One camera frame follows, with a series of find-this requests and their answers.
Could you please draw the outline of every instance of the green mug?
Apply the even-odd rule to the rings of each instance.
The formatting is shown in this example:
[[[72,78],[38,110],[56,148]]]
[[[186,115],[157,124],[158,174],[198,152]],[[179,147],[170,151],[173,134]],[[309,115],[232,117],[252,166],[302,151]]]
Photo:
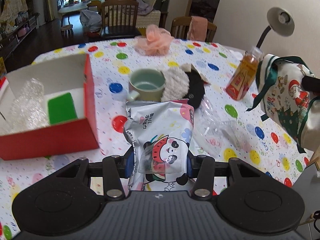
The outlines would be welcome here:
[[[127,101],[161,102],[164,87],[165,78],[160,71],[150,68],[138,69],[130,76]]]

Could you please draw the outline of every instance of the beverage bottle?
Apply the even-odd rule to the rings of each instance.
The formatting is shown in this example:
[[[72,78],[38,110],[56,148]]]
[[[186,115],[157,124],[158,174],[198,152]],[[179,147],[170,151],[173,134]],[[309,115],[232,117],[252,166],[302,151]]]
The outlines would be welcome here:
[[[250,52],[245,53],[226,87],[226,92],[232,99],[241,100],[244,98],[254,81],[262,55],[263,52],[257,47],[252,47]]]

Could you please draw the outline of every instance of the dark wooden floor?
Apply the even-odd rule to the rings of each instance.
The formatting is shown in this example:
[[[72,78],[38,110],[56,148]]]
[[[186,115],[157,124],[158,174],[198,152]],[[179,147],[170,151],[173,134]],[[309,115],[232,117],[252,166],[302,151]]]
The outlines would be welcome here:
[[[7,72],[29,65],[42,53],[70,45],[101,40],[92,39],[83,34],[79,14],[70,16],[73,24],[73,37],[64,37],[60,32],[60,20],[55,19],[30,33],[4,62]]]

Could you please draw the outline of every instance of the red box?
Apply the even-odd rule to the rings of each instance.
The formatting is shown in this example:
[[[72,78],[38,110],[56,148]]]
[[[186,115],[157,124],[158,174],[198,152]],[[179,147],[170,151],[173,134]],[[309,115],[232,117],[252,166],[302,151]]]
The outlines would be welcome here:
[[[4,117],[8,116],[10,110],[8,102],[19,96],[24,83],[31,78],[38,79],[44,85],[44,98],[70,91],[75,107],[78,106],[77,114],[78,110],[80,112],[79,119],[0,136],[0,158],[44,157],[99,148],[89,55],[61,57],[10,72],[7,75],[10,87],[0,98],[0,111]]]

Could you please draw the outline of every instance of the blue flower print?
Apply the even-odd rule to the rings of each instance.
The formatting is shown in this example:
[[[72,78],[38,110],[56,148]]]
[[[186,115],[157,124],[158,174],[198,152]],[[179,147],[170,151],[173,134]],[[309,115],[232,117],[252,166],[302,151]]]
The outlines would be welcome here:
[[[181,136],[186,139],[186,143],[190,143],[190,141],[191,141],[191,136],[192,136],[192,132],[191,132],[190,129],[185,128],[185,130],[184,130],[184,132],[181,134]]]

